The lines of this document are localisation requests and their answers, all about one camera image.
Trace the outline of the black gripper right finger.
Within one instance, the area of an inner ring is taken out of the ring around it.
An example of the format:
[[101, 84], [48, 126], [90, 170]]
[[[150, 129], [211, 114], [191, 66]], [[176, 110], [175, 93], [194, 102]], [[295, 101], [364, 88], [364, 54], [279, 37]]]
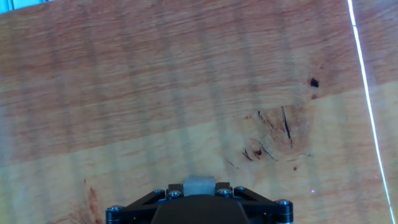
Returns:
[[229, 182], [217, 182], [215, 195], [238, 202], [251, 223], [293, 224], [293, 203], [290, 200], [273, 201], [246, 187], [232, 187]]

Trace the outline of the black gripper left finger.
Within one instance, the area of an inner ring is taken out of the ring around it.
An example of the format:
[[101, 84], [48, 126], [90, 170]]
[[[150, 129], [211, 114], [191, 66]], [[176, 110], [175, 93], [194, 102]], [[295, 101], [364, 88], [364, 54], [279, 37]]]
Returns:
[[152, 218], [161, 205], [182, 197], [183, 184], [169, 184], [166, 190], [153, 190], [127, 206], [113, 205], [108, 207], [105, 211], [105, 223], [132, 223], [137, 218]]

